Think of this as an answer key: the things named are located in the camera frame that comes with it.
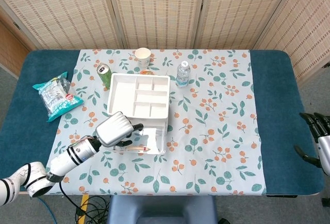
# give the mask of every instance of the white paper cup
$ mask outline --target white paper cup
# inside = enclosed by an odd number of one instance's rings
[[[142,68],[147,68],[150,63],[151,51],[147,48],[139,48],[135,51],[135,57],[139,61],[139,66]]]

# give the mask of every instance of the woven panel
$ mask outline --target woven panel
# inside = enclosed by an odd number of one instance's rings
[[[279,49],[291,58],[297,80],[330,55],[330,0],[286,0],[259,49]]]
[[[105,0],[4,0],[43,48],[119,48]]]
[[[197,0],[116,0],[127,47],[189,48]]]
[[[198,48],[251,49],[280,0],[205,0]]]

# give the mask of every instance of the blue cable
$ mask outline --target blue cable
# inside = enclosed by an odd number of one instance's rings
[[[51,208],[47,205],[47,203],[42,200],[41,198],[38,197],[38,199],[46,206],[46,208],[48,209],[49,213],[51,214],[52,218],[53,218],[53,221],[54,221],[54,224],[57,224],[57,221],[55,219],[55,216],[53,214],[53,212],[51,211]]]

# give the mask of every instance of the plastic water bottle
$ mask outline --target plastic water bottle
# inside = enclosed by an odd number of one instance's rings
[[[183,61],[177,67],[176,85],[179,88],[183,88],[188,85],[189,74],[190,74],[189,64],[187,61]]]

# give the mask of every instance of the bottle label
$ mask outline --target bottle label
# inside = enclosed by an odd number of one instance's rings
[[[179,86],[179,87],[185,87],[188,85],[188,77],[186,78],[183,78],[179,75],[176,76],[176,84]]]

